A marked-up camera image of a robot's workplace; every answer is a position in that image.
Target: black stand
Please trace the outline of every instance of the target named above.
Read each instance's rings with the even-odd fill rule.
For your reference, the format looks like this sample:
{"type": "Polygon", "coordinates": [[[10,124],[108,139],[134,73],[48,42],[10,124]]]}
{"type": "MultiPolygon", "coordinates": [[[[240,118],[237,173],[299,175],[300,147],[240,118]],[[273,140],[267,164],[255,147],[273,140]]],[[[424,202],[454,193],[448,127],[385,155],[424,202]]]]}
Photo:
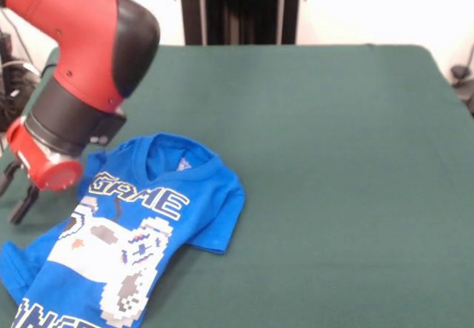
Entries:
{"type": "Polygon", "coordinates": [[[295,44],[299,0],[181,0],[186,45],[295,44]]]}

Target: black metal frame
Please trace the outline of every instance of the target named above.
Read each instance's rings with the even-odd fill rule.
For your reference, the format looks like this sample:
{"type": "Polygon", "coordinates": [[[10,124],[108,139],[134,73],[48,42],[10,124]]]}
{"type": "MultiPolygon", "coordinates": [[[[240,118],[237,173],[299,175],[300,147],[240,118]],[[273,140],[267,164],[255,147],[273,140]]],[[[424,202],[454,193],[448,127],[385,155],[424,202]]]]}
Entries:
{"type": "Polygon", "coordinates": [[[298,26],[299,0],[284,0],[282,44],[295,44],[298,26]]]}
{"type": "Polygon", "coordinates": [[[181,0],[184,42],[186,45],[202,45],[200,0],[181,0]]]}
{"type": "MultiPolygon", "coordinates": [[[[278,0],[205,0],[207,43],[277,44],[278,0]],[[230,19],[238,30],[230,30],[230,19]]],[[[181,0],[186,45],[202,45],[200,0],[181,0]]],[[[282,44],[295,44],[299,0],[284,0],[282,44]]]]}

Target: blue t-shirt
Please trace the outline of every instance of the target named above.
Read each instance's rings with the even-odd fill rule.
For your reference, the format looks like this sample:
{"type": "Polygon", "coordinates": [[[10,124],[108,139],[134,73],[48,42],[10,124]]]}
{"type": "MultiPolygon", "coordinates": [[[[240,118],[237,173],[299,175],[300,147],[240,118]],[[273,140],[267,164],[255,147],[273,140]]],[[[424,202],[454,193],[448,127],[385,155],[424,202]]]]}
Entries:
{"type": "Polygon", "coordinates": [[[226,252],[244,190],[213,151],[159,133],[89,155],[79,201],[26,249],[2,248],[12,328],[139,327],[179,247],[226,252]]]}

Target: black cable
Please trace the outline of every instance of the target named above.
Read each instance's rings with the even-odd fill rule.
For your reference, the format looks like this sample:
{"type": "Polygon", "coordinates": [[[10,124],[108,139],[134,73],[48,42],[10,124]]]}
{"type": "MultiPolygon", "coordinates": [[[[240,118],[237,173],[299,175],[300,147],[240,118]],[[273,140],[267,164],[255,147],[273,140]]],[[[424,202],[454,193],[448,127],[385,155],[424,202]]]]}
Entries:
{"type": "Polygon", "coordinates": [[[33,60],[31,59],[30,52],[28,52],[28,48],[26,47],[26,45],[24,45],[23,39],[21,39],[20,32],[19,32],[18,29],[16,28],[15,24],[14,24],[14,23],[12,22],[12,20],[7,16],[7,14],[5,13],[5,11],[4,11],[3,8],[0,8],[0,12],[1,12],[1,14],[3,15],[3,17],[5,17],[5,19],[8,21],[8,23],[11,24],[12,28],[15,30],[15,34],[16,34],[16,36],[18,37],[18,40],[20,41],[20,44],[21,44],[21,46],[23,47],[24,52],[27,54],[28,60],[30,61],[30,63],[31,63],[32,65],[34,65],[33,60]]]}
{"type": "Polygon", "coordinates": [[[471,46],[471,53],[469,54],[469,58],[467,59],[467,63],[466,63],[466,71],[464,71],[464,74],[461,79],[466,78],[468,70],[469,70],[469,66],[473,62],[473,56],[474,56],[474,44],[471,46]]]}
{"type": "Polygon", "coordinates": [[[453,83],[452,86],[458,87],[459,85],[461,85],[462,81],[467,77],[467,75],[469,74],[469,71],[470,71],[469,66],[473,62],[473,57],[474,57],[474,44],[471,46],[471,51],[469,53],[469,58],[467,59],[467,63],[463,67],[464,68],[464,73],[461,76],[454,75],[455,78],[457,79],[457,81],[455,83],[453,83]]]}

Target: shirt sleeve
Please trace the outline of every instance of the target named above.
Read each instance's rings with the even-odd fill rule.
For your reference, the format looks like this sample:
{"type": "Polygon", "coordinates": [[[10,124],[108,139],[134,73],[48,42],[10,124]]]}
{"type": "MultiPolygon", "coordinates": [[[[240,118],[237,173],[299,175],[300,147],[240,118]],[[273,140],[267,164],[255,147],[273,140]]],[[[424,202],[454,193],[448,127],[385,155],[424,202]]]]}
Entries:
{"type": "Polygon", "coordinates": [[[13,300],[19,304],[43,267],[66,221],[57,224],[24,249],[5,242],[0,252],[0,279],[13,300]]]}
{"type": "Polygon", "coordinates": [[[87,192],[87,188],[92,183],[94,177],[100,172],[101,168],[107,162],[106,153],[91,153],[86,158],[86,166],[84,174],[77,184],[77,197],[78,201],[84,197],[87,192]]]}
{"type": "Polygon", "coordinates": [[[190,241],[190,244],[208,252],[224,254],[229,247],[245,203],[243,193],[230,194],[214,220],[190,241]]]}

